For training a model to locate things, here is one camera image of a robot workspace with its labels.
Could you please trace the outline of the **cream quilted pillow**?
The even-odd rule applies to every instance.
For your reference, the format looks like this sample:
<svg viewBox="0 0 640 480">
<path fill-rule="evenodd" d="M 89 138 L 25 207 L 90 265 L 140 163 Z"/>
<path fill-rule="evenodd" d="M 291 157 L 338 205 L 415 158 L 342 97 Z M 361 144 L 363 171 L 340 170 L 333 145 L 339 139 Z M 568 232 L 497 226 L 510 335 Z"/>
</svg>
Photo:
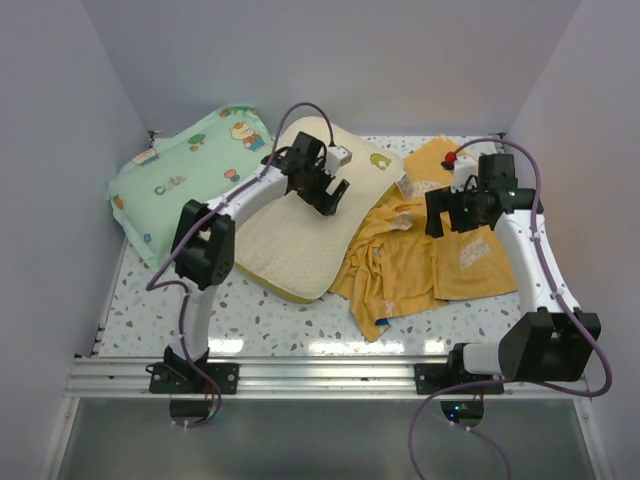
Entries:
<svg viewBox="0 0 640 480">
<path fill-rule="evenodd" d="M 236 233 L 235 266 L 296 301 L 316 300 L 329 289 L 365 217 L 404 173 L 398 155 L 336 124 L 332 129 L 335 143 L 352 153 L 329 187 L 349 182 L 336 213 L 325 217 L 292 191 Z"/>
</svg>

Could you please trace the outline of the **orange mickey mouse pillowcase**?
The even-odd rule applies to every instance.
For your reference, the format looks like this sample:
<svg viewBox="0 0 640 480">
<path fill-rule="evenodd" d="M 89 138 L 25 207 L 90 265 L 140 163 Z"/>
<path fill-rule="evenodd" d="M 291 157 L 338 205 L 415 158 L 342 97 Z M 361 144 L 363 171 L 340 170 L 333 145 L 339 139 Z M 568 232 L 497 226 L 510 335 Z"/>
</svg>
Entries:
<svg viewBox="0 0 640 480">
<path fill-rule="evenodd" d="M 456 147 L 439 136 L 405 158 L 410 197 L 394 187 L 369 211 L 329 289 L 348 300 L 370 342 L 381 337 L 384 319 L 517 289 L 504 248 L 489 227 L 456 233 L 444 218 L 442 237 L 425 233 L 425 195 L 450 186 L 452 176 L 440 163 Z"/>
</svg>

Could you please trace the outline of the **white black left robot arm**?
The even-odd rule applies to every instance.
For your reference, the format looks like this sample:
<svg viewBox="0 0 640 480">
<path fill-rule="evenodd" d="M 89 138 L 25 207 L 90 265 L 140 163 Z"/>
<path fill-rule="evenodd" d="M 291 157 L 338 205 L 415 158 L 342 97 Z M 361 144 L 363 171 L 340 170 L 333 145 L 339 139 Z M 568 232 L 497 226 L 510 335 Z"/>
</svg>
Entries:
<svg viewBox="0 0 640 480">
<path fill-rule="evenodd" d="M 207 369 L 210 310 L 217 287 L 232 271 L 236 230 L 263 207 L 294 193 L 318 214 L 331 217 L 349 188 L 342 180 L 328 187 L 352 153 L 335 143 L 301 132 L 291 146 L 267 155 L 247 179 L 206 203 L 188 201 L 182 208 L 167 263 L 147 284 L 183 290 L 177 338 L 163 360 L 151 367 L 155 382 L 193 393 L 213 383 Z"/>
</svg>

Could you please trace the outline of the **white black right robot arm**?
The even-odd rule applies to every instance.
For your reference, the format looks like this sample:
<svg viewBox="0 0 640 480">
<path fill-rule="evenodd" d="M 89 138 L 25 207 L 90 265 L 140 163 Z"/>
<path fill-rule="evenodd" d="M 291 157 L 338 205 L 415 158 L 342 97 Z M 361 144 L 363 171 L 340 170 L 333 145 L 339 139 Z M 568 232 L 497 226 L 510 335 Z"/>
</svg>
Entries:
<svg viewBox="0 0 640 480">
<path fill-rule="evenodd" d="M 455 345 L 443 383 L 464 393 L 495 376 L 532 383 L 579 380 L 601 323 L 582 310 L 562 278 L 537 190 L 519 186 L 510 154 L 474 160 L 449 152 L 442 166 L 452 173 L 452 184 L 426 194 L 426 234 L 443 236 L 444 214 L 457 233 L 489 227 L 506 252 L 522 310 L 498 342 Z"/>
</svg>

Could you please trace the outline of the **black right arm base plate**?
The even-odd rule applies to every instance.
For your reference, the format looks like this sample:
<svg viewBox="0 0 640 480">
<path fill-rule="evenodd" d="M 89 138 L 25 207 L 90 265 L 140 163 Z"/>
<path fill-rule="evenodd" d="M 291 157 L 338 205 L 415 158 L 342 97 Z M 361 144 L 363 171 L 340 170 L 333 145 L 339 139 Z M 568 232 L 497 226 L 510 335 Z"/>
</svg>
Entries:
<svg viewBox="0 0 640 480">
<path fill-rule="evenodd" d="M 468 374 L 464 370 L 452 372 L 444 363 L 416 363 L 414 384 L 418 395 L 431 395 L 437 391 L 456 385 L 478 381 L 490 381 L 488 375 Z"/>
</svg>

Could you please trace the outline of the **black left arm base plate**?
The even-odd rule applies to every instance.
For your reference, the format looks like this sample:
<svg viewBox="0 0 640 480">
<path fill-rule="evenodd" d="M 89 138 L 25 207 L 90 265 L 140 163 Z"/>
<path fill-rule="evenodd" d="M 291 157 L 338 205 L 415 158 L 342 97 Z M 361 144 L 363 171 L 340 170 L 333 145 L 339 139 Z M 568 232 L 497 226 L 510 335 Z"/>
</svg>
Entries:
<svg viewBox="0 0 640 480">
<path fill-rule="evenodd" d="M 236 363 L 207 363 L 201 366 L 218 385 L 220 394 L 234 395 L 239 379 L 239 365 Z M 148 365 L 145 371 L 151 375 L 148 390 L 152 394 L 203 394 L 211 392 L 205 380 L 190 367 L 185 373 L 176 373 L 163 363 Z"/>
</svg>

